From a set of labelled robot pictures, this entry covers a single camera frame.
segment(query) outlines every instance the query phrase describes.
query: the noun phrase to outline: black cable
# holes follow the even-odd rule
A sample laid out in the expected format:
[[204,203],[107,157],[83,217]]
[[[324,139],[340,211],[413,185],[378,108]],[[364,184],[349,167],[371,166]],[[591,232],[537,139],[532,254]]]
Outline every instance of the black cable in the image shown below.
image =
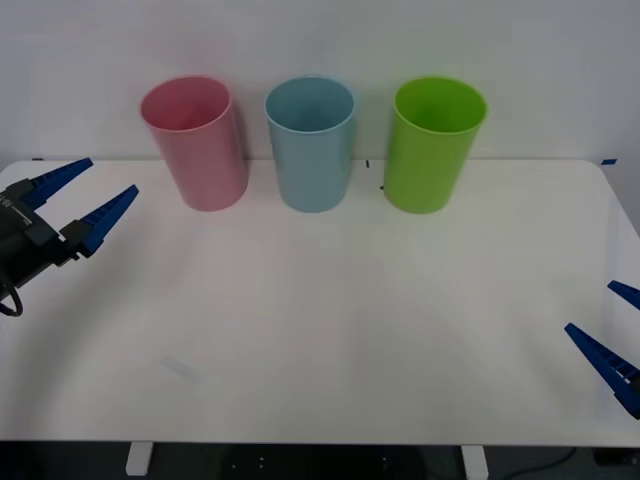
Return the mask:
[[20,300],[20,295],[18,295],[18,291],[13,285],[11,278],[9,277],[9,275],[7,275],[7,272],[5,272],[3,268],[0,268],[0,284],[2,284],[4,288],[6,288],[7,292],[13,299],[13,304],[16,307],[15,310],[11,310],[4,303],[0,302],[0,313],[9,317],[19,317],[24,311],[22,307],[22,300]]
[[540,465],[538,467],[530,467],[530,468],[523,468],[522,470],[516,470],[515,472],[511,472],[509,475],[502,477],[502,480],[512,480],[516,477],[519,477],[520,475],[526,475],[527,473],[541,472],[542,470],[548,470],[550,468],[558,467],[563,463],[569,461],[569,459],[573,457],[577,451],[578,449],[576,447],[573,447],[571,450],[569,450],[569,452],[566,455],[562,456],[558,460],[555,460],[551,463],[547,463],[545,465]]

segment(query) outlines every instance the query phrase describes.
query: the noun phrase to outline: pink cup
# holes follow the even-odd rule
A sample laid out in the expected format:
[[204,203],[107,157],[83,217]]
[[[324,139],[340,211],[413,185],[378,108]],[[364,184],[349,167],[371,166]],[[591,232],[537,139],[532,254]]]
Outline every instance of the pink cup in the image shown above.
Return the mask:
[[221,210],[247,188],[248,172],[231,93],[209,77],[181,77],[151,90],[140,106],[187,205]]

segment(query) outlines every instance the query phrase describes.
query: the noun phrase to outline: table leg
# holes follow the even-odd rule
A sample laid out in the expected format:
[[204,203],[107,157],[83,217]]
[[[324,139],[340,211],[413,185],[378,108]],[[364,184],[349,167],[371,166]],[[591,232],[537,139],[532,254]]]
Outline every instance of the table leg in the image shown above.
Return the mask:
[[149,471],[149,460],[153,451],[153,442],[131,442],[127,458],[127,475],[144,477]]
[[467,480],[487,480],[489,469],[482,445],[462,445],[462,460]]

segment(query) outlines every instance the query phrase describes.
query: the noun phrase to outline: green cup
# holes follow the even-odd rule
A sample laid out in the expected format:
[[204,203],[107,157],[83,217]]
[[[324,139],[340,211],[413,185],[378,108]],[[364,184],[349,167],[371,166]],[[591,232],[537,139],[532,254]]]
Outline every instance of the green cup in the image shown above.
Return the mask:
[[458,80],[424,77],[396,94],[384,193],[410,213],[431,213],[449,201],[487,104]]

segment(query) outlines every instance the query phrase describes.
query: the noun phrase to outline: plastic cup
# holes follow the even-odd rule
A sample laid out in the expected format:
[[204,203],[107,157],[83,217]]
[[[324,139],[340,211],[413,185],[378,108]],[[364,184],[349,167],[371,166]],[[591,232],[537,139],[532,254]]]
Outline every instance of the plastic cup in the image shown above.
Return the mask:
[[403,85],[395,98],[387,199],[410,213],[444,207],[487,110],[482,95],[458,80],[425,77]]
[[322,212],[340,203],[351,173],[354,111],[351,91],[329,78],[294,78],[269,93],[278,185],[290,207]]
[[248,172],[229,89],[209,77],[181,77],[149,92],[142,118],[187,205],[213,211],[237,202]]

